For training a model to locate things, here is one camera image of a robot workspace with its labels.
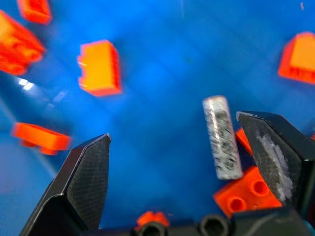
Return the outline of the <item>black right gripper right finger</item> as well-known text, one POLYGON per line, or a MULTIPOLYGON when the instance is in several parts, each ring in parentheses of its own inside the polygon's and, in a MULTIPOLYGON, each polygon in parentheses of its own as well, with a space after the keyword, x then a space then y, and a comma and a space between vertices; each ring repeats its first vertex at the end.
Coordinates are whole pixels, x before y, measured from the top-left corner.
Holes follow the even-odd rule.
POLYGON ((280 115, 239 111, 237 120, 274 196, 304 219, 315 219, 315 141, 280 115))

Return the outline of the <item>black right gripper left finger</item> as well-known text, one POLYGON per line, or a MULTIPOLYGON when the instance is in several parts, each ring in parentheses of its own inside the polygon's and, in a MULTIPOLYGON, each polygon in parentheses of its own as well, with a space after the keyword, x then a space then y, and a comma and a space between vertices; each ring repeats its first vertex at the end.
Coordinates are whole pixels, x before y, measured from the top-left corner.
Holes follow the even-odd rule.
POLYGON ((69 152, 19 236, 80 236, 99 228, 108 188, 110 143, 110 135, 102 134, 69 152))

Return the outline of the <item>blue plastic bin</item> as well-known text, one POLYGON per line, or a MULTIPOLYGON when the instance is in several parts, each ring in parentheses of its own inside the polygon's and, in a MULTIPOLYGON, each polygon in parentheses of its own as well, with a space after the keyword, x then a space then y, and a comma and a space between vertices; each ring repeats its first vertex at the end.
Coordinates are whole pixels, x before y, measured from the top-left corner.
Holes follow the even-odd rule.
POLYGON ((278 76, 284 45, 315 32, 315 0, 49 0, 48 25, 26 21, 16 0, 0 10, 47 52, 27 74, 0 72, 0 236, 18 236, 66 152, 24 147, 15 122, 71 137, 109 133, 109 185, 101 228, 132 227, 146 211, 170 220, 220 214, 225 185, 213 164, 202 100, 281 115, 315 133, 315 86, 278 76), (96 97, 78 84, 80 46, 109 40, 122 93, 96 97))

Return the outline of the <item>orange toy building brick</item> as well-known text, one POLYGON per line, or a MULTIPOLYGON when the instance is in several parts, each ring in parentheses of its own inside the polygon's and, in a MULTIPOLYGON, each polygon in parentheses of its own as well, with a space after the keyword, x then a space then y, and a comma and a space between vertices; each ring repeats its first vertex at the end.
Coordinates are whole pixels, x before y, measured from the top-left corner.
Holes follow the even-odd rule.
POLYGON ((67 150, 71 141, 65 134, 23 122, 16 122, 11 134, 20 140, 21 145, 39 148, 45 155, 56 155, 59 151, 67 150))
POLYGON ((298 33, 284 46, 278 75, 315 85, 315 33, 298 33))
POLYGON ((52 20, 48 0, 17 0, 21 16, 33 23, 48 25, 52 20))
POLYGON ((241 146, 245 149, 245 151, 252 156, 253 155, 253 151, 252 148, 250 146, 250 143, 247 139, 247 136, 244 132, 243 128, 240 128, 236 131, 236 139, 237 141, 241 144, 241 146))
POLYGON ((134 228, 135 230, 140 230, 144 225, 150 222, 157 222, 162 224, 165 227, 169 227, 170 223, 163 212, 152 212, 147 211, 143 213, 137 220, 137 226, 134 228))
POLYGON ((96 97, 122 93, 118 51, 109 40, 82 44, 77 57, 81 69, 79 87, 96 97))
POLYGON ((238 212, 282 206, 256 166, 249 167, 241 179, 222 187, 213 195, 213 198, 228 218, 238 212))
POLYGON ((23 75, 45 53, 46 49, 31 31, 0 10, 1 71, 23 75))

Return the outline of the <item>silver cylindrical battery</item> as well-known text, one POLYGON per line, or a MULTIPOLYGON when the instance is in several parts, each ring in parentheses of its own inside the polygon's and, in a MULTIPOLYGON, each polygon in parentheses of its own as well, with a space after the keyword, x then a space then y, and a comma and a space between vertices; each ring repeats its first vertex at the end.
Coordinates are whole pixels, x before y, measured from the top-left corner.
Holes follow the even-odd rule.
POLYGON ((202 106, 217 178, 242 178, 243 170, 227 99, 212 96, 204 99, 202 106))

